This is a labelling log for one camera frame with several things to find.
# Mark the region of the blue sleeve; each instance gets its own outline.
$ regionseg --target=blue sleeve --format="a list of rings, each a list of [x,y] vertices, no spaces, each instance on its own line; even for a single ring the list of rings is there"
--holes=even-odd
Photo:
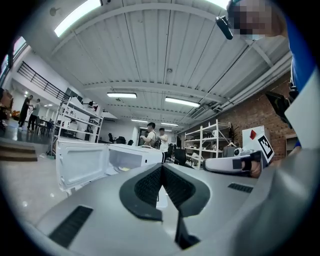
[[[301,144],[300,144],[299,140],[295,143],[294,147],[301,147]]]
[[[296,25],[288,16],[285,17],[285,21],[289,48],[292,53],[292,79],[298,91],[301,92],[317,68],[317,64]]]

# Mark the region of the backpack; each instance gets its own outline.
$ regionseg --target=backpack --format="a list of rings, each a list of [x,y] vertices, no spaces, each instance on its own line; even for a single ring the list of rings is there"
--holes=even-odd
[[[150,141],[150,147],[153,147],[154,149],[159,150],[161,145],[161,139],[160,137],[157,136],[157,134],[154,131],[152,131],[152,133],[155,134],[155,142],[153,143],[152,141]]]

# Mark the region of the white ceiling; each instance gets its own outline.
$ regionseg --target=white ceiling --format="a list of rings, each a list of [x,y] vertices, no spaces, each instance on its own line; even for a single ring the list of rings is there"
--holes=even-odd
[[[289,51],[282,37],[226,40],[214,21],[226,11],[206,0],[103,0],[58,38],[54,29],[83,2],[44,5],[22,35],[70,84],[119,119],[174,123],[181,131],[212,116],[208,104],[226,103]],[[60,8],[55,16],[52,7]],[[137,99],[119,102],[107,96],[112,91],[134,92]],[[203,108],[165,102],[166,96]]]

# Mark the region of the open microwave door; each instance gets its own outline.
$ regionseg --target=open microwave door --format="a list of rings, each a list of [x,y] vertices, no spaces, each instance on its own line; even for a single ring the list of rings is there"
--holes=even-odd
[[[109,162],[106,144],[58,140],[56,174],[61,190],[69,190],[103,177]]]

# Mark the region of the brick wall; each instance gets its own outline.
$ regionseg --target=brick wall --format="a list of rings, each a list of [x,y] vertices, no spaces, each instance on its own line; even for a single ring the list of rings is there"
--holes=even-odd
[[[276,82],[269,85],[266,89],[258,92],[244,102],[235,107],[215,116],[210,122],[213,124],[216,119],[221,123],[231,122],[233,128],[239,127],[235,133],[236,139],[242,147],[242,130],[264,125],[270,132],[270,143],[274,150],[273,161],[282,159],[286,156],[285,135],[293,134],[294,131],[280,120],[276,115],[272,105],[265,96],[265,92],[272,91],[282,94],[286,98],[289,96],[290,73],[286,73]]]

